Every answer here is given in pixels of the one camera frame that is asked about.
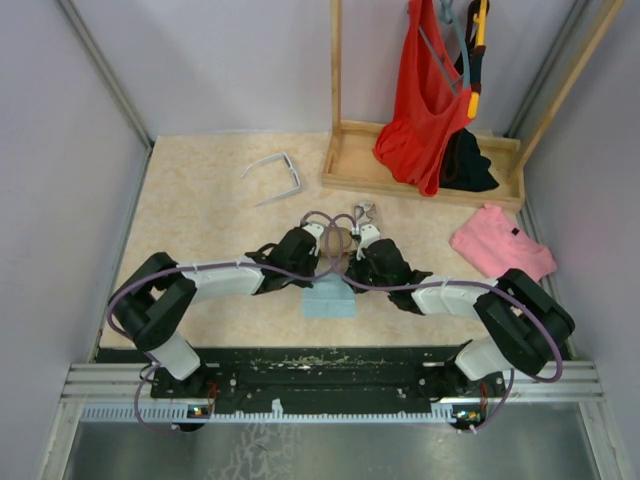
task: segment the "gray wall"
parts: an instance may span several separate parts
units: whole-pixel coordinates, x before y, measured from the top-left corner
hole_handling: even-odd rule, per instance
[[[626,2],[525,176],[578,351],[596,361],[631,452],[640,444],[639,22],[640,3]]]
[[[0,477],[32,478],[86,360],[144,150],[53,1],[0,6]]]
[[[153,136],[330,128],[329,0],[75,3]],[[572,3],[493,3],[473,128],[507,130]],[[407,26],[407,0],[344,0],[345,118],[391,119]]]

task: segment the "black mounting plate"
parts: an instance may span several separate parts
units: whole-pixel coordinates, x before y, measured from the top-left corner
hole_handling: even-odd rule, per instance
[[[459,347],[196,349],[207,362],[198,390],[187,391],[165,369],[154,377],[153,398],[199,398],[216,383],[216,413],[270,413],[279,399],[289,414],[429,413],[426,393],[438,368]],[[112,362],[112,355],[102,361]],[[500,374],[485,381],[488,397],[504,393]],[[460,397],[454,386],[447,397]],[[464,397],[479,398],[479,384]]]

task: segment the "wooden clothes rack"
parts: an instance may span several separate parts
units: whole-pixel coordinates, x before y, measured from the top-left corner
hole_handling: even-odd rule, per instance
[[[474,207],[491,203],[517,213],[525,201],[524,165],[623,4],[624,0],[603,1],[593,27],[522,149],[516,139],[476,135],[482,154],[491,160],[491,174],[499,183],[496,189],[476,193],[440,188],[437,195],[423,197],[415,186],[396,182],[373,156],[383,124],[342,119],[342,0],[331,0],[332,135],[322,171],[323,186]]]

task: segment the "pink shirt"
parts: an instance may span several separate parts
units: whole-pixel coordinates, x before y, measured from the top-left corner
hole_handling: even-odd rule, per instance
[[[454,233],[451,246],[487,277],[519,268],[537,282],[558,268],[549,249],[531,240],[496,205],[478,210]]]

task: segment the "clothes hanger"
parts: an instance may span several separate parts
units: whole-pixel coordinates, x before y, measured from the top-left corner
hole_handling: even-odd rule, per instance
[[[454,31],[456,33],[456,37],[458,38],[458,43],[460,44],[460,50],[461,50],[461,55],[462,55],[462,71],[463,71],[463,73],[457,79],[451,80],[451,78],[447,74],[447,71],[444,68],[444,65],[440,61],[440,57],[436,54],[436,51],[433,48],[433,45],[431,45],[431,42],[429,41],[429,39],[427,38],[427,35],[424,32],[422,26],[418,26],[418,30],[420,31],[420,35],[422,36],[422,39],[424,40],[425,44],[427,45],[427,48],[429,49],[429,52],[431,52],[431,55],[436,60],[436,63],[438,64],[438,68],[440,69],[440,72],[444,76],[445,80],[447,81],[447,85],[449,85],[449,88],[451,89],[451,93],[453,93],[453,95],[456,96],[456,95],[458,95],[458,91],[456,90],[456,84],[460,80],[462,80],[462,89],[463,90],[468,88],[469,85],[470,85],[470,80],[469,80],[469,51],[467,50],[467,43],[465,41],[464,32],[462,31],[462,27],[460,26],[460,22],[458,21],[458,18],[453,13],[452,5],[453,5],[453,0],[449,0],[449,1],[440,0],[440,13],[438,15],[438,18],[442,22],[447,24],[447,25],[453,24],[453,29],[454,29]]]

